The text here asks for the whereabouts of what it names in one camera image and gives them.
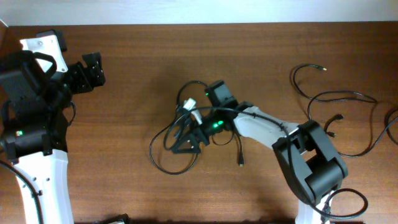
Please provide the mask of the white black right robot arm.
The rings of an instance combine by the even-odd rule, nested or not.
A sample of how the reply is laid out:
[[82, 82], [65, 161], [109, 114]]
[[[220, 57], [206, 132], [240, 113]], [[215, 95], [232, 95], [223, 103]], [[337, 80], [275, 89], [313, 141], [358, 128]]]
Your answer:
[[290, 123], [262, 112], [248, 102], [239, 103], [223, 80], [205, 87], [211, 105], [208, 115], [189, 98], [177, 110], [180, 117], [175, 154], [199, 154], [200, 144], [222, 131], [233, 131], [272, 149], [289, 188], [298, 198], [296, 223], [330, 223], [339, 219], [331, 214], [332, 198], [341, 191], [348, 168], [329, 137], [314, 120]]

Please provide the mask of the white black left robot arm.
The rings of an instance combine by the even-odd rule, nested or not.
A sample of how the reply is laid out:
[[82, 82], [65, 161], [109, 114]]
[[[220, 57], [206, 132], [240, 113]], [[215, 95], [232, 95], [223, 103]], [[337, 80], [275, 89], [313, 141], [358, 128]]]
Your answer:
[[63, 111], [72, 96], [93, 91], [106, 79], [98, 52], [58, 72], [49, 54], [21, 50], [1, 59], [1, 146], [17, 179], [27, 223], [73, 223], [67, 167], [66, 133], [71, 121]]

